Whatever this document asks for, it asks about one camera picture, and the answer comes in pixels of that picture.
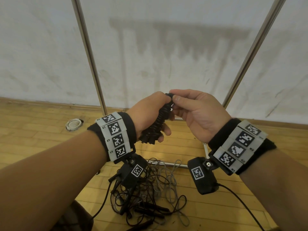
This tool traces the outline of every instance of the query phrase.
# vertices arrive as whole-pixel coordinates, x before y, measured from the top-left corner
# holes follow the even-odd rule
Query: fingernail
[[[179,97],[178,95],[174,95],[174,96],[172,97],[172,99],[173,99],[174,101],[179,101],[180,97]]]

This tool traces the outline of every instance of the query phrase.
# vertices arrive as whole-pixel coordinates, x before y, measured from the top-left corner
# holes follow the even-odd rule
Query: floor
[[[99,111],[75,110],[71,108],[50,108],[48,106],[25,105],[0,102],[0,167],[15,163],[46,148],[68,140],[86,130],[101,117]],[[82,128],[68,132],[65,124],[72,118],[84,120]],[[137,153],[144,158],[156,157],[166,162],[180,159],[184,164],[196,156],[204,156],[201,142],[195,139],[185,122],[167,121],[172,135],[163,143],[155,145],[136,143]],[[308,130],[259,126],[269,134],[277,146],[285,153],[308,167]],[[107,163],[87,184],[76,200],[92,215],[96,213],[106,194],[108,178],[115,174],[120,164]],[[175,172],[178,194],[186,195],[188,202],[183,212],[189,216],[190,226],[184,227],[176,215],[172,215],[166,225],[159,230],[260,230],[242,204],[227,190],[200,195],[187,169]],[[265,229],[275,227],[269,214],[241,182],[237,175],[227,176],[223,171],[214,171],[219,183],[237,193],[251,209]],[[167,206],[164,200],[161,205]],[[125,217],[115,214],[109,199],[96,217],[93,230],[127,230]]]

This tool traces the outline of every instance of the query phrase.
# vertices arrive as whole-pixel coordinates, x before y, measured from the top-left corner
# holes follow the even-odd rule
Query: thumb
[[[195,111],[200,108],[200,101],[191,100],[178,95],[172,97],[172,101],[179,107],[186,109],[188,111]]]

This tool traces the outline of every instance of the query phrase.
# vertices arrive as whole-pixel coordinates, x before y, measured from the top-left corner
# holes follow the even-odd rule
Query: metal rack
[[[87,27],[86,27],[86,23],[84,20],[84,16],[83,16],[83,12],[82,12],[82,8],[81,8],[81,4],[80,4],[80,0],[71,0],[72,1],[72,5],[75,11],[75,15],[76,15],[76,19],[78,22],[78,26],[79,26],[79,30],[80,30],[80,34],[83,40],[83,45],[88,57],[88,61],[89,61],[89,66],[92,72],[92,76],[93,76],[93,81],[95,84],[95,88],[97,91],[97,95],[98,95],[98,99],[100,102],[100,106],[102,108],[102,112],[103,115],[107,114],[107,108],[105,105],[105,101],[104,101],[104,97],[103,97],[103,92],[102,92],[102,88],[100,86],[100,82],[99,82],[99,77],[98,77],[98,73],[97,73],[97,68],[95,65],[95,61],[94,61],[94,56],[93,56],[93,52],[92,52],[92,48],[91,48],[91,44],[90,44],[90,39],[89,39],[89,35],[87,32]],[[236,78],[233,81],[232,86],[230,87],[225,100],[223,101],[223,107],[227,108],[228,104],[230,103],[230,100],[232,99],[232,97],[234,96],[238,86],[240,85],[243,77],[245,76],[249,66],[251,65],[254,57],[256,56],[260,46],[262,45],[266,35],[268,34],[271,26],[273,25],[277,15],[279,14],[281,8],[283,7],[283,4],[285,3],[286,0],[274,0],[266,18],[264,19],[264,22],[254,40],[254,42],[252,43],[252,46],[248,52],[248,54],[245,57],[244,62],[241,65],[241,68],[239,70],[239,72],[237,73]],[[174,164],[174,163],[165,163],[167,166],[174,166],[174,165],[178,165],[178,164]],[[188,168],[187,165],[182,164],[180,165],[180,167],[182,168]]]

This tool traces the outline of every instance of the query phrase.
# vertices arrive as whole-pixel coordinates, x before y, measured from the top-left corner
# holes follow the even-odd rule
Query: hand
[[[203,143],[208,143],[231,119],[218,100],[208,93],[191,89],[169,92],[175,94],[172,113],[183,118],[193,135]]]
[[[160,108],[171,101],[169,96],[166,96],[161,91],[157,91],[152,95],[142,99],[133,107],[131,107],[127,113],[134,122],[137,140],[139,139],[141,132],[152,125],[158,117]],[[167,135],[171,135],[170,128],[164,124],[162,131]],[[164,136],[160,136],[158,142],[164,141]]]

